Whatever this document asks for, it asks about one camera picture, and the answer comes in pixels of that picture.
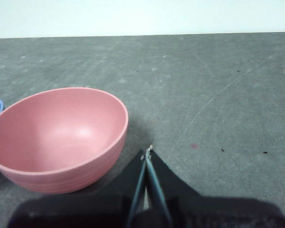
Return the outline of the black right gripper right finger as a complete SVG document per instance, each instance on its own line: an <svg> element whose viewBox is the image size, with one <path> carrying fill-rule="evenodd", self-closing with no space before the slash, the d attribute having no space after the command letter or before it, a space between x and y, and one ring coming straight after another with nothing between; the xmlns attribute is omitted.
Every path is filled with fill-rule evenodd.
<svg viewBox="0 0 285 228"><path fill-rule="evenodd" d="M146 169L151 205L171 228L285 228L285 216L273 203L199 194L152 146L146 150Z"/></svg>

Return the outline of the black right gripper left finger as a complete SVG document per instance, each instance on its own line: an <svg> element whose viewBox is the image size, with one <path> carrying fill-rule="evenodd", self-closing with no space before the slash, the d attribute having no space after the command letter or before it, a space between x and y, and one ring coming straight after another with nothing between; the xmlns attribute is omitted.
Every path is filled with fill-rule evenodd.
<svg viewBox="0 0 285 228"><path fill-rule="evenodd" d="M9 228L124 228L141 205L145 152L96 194L51 195L28 200L13 213Z"/></svg>

